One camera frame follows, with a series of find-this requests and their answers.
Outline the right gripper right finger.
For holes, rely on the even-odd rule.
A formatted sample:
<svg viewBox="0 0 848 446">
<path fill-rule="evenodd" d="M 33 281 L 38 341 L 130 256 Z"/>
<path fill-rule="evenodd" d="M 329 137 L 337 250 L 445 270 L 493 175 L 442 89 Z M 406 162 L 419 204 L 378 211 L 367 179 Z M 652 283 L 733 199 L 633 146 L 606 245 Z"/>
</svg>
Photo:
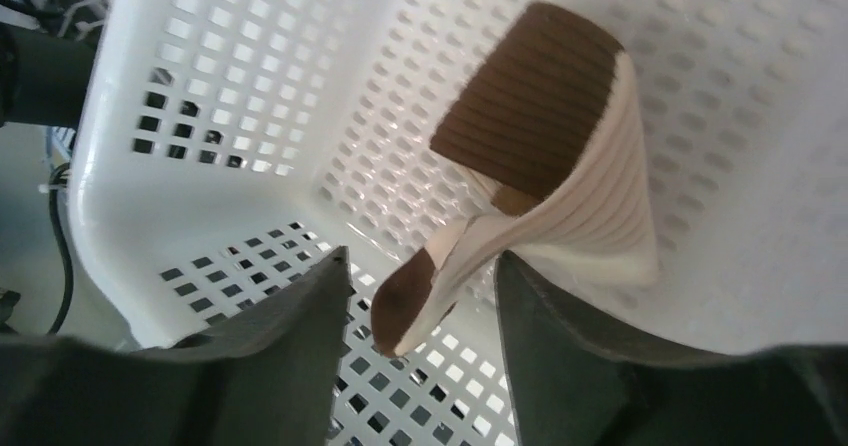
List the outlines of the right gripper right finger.
<svg viewBox="0 0 848 446">
<path fill-rule="evenodd" d="M 843 445 L 847 349 L 743 355 L 631 326 L 502 254 L 495 291 L 522 445 Z"/>
</svg>

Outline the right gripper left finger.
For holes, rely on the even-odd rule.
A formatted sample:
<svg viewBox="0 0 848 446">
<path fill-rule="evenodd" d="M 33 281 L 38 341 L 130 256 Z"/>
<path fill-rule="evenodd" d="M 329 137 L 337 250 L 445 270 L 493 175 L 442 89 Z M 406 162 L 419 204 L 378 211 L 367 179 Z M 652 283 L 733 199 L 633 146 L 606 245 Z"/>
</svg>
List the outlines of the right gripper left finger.
<svg viewBox="0 0 848 446">
<path fill-rule="evenodd" d="M 5 445 L 321 445 L 351 278 L 339 247 L 284 289 L 170 348 L 1 339 Z"/>
</svg>

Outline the brown cream striped sock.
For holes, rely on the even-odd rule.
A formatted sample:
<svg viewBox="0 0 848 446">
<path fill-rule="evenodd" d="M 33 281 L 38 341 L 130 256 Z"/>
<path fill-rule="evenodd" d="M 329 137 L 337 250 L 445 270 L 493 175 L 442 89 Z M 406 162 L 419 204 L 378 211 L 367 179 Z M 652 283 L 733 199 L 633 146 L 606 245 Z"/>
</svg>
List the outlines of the brown cream striped sock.
<svg viewBox="0 0 848 446">
<path fill-rule="evenodd" d="M 429 141 L 491 205 L 437 228 L 377 288 L 372 339 L 406 355 L 452 311 L 466 280 L 506 251 L 597 285 L 659 273 L 638 81 L 625 47 L 592 21 L 529 3 Z"/>
</svg>

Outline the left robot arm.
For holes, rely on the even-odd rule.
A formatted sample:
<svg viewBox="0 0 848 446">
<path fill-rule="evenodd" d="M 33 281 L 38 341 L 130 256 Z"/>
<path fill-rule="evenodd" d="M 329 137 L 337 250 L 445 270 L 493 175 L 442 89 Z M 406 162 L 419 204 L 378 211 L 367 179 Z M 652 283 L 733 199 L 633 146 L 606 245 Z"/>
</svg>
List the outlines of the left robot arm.
<svg viewBox="0 0 848 446">
<path fill-rule="evenodd" d="M 95 62 L 82 42 L 1 25 L 1 123 L 76 130 Z"/>
</svg>

